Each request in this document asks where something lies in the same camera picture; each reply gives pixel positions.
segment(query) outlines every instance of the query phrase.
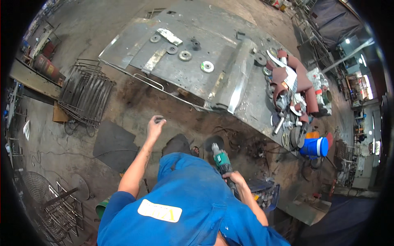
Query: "blue bucket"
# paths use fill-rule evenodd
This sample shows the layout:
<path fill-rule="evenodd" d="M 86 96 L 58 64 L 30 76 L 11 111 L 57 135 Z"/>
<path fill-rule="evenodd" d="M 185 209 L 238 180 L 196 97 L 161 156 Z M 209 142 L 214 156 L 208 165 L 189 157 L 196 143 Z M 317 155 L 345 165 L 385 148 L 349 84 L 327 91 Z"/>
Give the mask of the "blue bucket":
<path fill-rule="evenodd" d="M 310 159 L 326 156 L 328 152 L 328 140 L 325 137 L 305 139 L 304 146 L 302 146 L 299 152 L 301 155 L 308 155 Z"/>

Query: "tattoo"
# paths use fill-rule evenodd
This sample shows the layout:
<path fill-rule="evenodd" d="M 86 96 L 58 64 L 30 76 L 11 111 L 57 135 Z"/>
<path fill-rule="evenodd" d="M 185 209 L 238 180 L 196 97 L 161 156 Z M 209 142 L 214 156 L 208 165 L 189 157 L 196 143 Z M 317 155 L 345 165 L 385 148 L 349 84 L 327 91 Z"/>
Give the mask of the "tattoo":
<path fill-rule="evenodd" d="M 145 158 L 146 158 L 146 160 L 145 160 L 144 167 L 145 167 L 145 169 L 147 169 L 149 159 L 151 158 L 151 151 L 148 151 L 148 154 Z"/>
<path fill-rule="evenodd" d="M 148 162 L 149 162 L 149 159 L 151 158 L 151 153 L 152 153 L 152 151 L 148 151 L 148 154 L 145 156 L 145 164 L 144 164 L 144 169 L 146 170 L 147 169 L 147 167 L 148 167 Z M 139 183 L 139 185 L 141 186 L 141 184 L 142 184 L 142 181 L 143 181 L 143 177 L 141 177 L 141 179 L 138 181 L 138 183 Z"/>

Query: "metal workbench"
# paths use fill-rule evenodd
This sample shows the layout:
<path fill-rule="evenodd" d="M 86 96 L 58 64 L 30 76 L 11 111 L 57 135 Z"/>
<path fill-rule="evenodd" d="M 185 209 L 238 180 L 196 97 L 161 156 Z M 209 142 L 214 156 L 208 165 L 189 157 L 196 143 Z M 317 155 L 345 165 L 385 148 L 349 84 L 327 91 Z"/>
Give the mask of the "metal workbench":
<path fill-rule="evenodd" d="M 154 54 L 166 45 L 170 45 L 169 41 L 163 37 L 156 43 L 150 42 L 150 38 L 158 34 L 156 30 L 159 28 L 167 29 L 181 39 L 183 43 L 177 46 L 178 54 L 184 50 L 189 51 L 192 59 L 185 62 L 178 58 L 178 54 L 164 54 L 150 74 L 192 93 L 201 98 L 204 104 L 192 104 L 165 91 L 159 83 L 127 72 L 129 65 L 143 69 Z M 201 50 L 193 50 L 192 38 L 200 42 Z M 153 19 L 133 19 L 101 52 L 99 59 L 123 73 L 193 105 L 197 110 L 227 113 L 227 110 L 220 111 L 212 108 L 211 101 L 216 94 L 220 93 L 218 84 L 225 76 L 231 55 L 236 51 L 242 39 L 251 39 L 254 43 L 251 47 L 255 45 L 257 53 L 262 53 L 267 58 L 266 50 L 269 48 L 281 48 L 288 52 L 271 35 L 233 13 L 206 2 L 182 0 Z M 252 52 L 249 55 L 254 61 L 256 54 Z M 214 65 L 213 72 L 205 73 L 201 70 L 200 65 L 204 61 L 210 61 Z M 262 67 L 254 65 L 253 62 L 251 65 L 247 63 L 246 66 L 250 74 L 240 79 L 244 80 L 245 86 L 240 93 L 233 115 L 282 145 L 282 130 L 278 135 L 272 135 L 273 127 L 270 123 L 270 116 L 275 110 L 266 93 L 267 82 Z M 235 69 L 235 72 L 242 76 L 242 69 L 245 67 L 240 66 L 238 71 Z"/>

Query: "scissors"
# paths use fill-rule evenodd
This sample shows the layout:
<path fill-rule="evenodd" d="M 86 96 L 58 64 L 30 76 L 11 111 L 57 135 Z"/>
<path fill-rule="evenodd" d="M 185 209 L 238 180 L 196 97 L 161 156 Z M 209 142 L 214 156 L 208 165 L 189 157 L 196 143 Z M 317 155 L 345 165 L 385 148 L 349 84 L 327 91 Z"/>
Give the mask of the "scissors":
<path fill-rule="evenodd" d="M 288 146 L 289 145 L 289 135 L 285 132 L 284 124 L 282 124 L 283 134 L 282 134 L 282 145 Z"/>

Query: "logo patch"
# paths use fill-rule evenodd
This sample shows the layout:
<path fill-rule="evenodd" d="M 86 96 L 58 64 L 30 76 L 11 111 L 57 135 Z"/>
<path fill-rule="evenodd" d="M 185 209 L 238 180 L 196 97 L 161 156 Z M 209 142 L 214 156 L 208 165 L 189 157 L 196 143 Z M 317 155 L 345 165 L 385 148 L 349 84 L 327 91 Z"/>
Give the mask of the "logo patch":
<path fill-rule="evenodd" d="M 137 212 L 143 216 L 176 223 L 182 214 L 182 209 L 180 207 L 152 203 L 144 199 L 142 200 Z"/>

